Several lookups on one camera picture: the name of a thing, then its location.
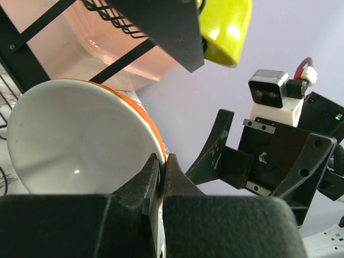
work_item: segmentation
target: black bracket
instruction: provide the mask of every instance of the black bracket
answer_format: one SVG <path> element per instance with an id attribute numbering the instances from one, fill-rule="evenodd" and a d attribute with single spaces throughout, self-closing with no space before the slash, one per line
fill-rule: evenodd
<path id="1" fill-rule="evenodd" d="M 233 115 L 219 111 L 210 136 L 187 176 L 194 184 L 220 179 L 256 195 L 284 199 L 301 226 L 336 140 L 257 118 L 245 120 L 239 149 L 234 150 L 225 146 Z"/>

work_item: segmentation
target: yellow mug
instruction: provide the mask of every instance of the yellow mug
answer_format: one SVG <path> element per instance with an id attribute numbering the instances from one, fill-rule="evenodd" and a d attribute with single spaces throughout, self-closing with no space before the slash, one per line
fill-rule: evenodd
<path id="1" fill-rule="evenodd" d="M 197 0 L 197 7 L 202 5 L 199 23 L 204 58 L 236 67 L 251 18 L 251 0 Z"/>

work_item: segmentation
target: white connector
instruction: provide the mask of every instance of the white connector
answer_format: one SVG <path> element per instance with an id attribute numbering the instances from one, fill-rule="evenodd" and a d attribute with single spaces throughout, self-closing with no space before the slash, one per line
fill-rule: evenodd
<path id="1" fill-rule="evenodd" d="M 303 69 L 301 79 L 307 80 L 308 86 L 313 86 L 318 79 L 318 73 L 313 67 L 307 66 Z"/>

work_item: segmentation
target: white wall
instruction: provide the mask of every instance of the white wall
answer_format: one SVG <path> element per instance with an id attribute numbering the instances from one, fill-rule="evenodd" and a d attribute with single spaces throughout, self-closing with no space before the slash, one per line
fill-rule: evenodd
<path id="1" fill-rule="evenodd" d="M 228 69 L 206 61 L 189 74 L 178 66 L 165 78 L 138 92 L 168 148 L 186 171 L 198 156 L 219 109 L 235 112 L 227 145 L 237 148 L 242 121 L 252 99 L 248 80 L 257 69 L 295 72 L 307 56 L 319 74 L 312 90 L 344 105 L 344 1 L 253 0 L 253 14 L 239 67 Z M 212 195 L 246 195 L 215 181 L 200 188 Z M 303 235 L 337 223 L 344 204 L 317 193 Z"/>

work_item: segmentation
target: white bowl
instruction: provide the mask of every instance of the white bowl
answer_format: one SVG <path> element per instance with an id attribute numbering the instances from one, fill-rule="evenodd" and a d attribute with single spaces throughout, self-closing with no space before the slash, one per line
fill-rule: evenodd
<path id="1" fill-rule="evenodd" d="M 26 92 L 8 123 L 13 166 L 32 194 L 109 194 L 157 154 L 166 154 L 149 116 L 99 84 L 52 80 Z"/>

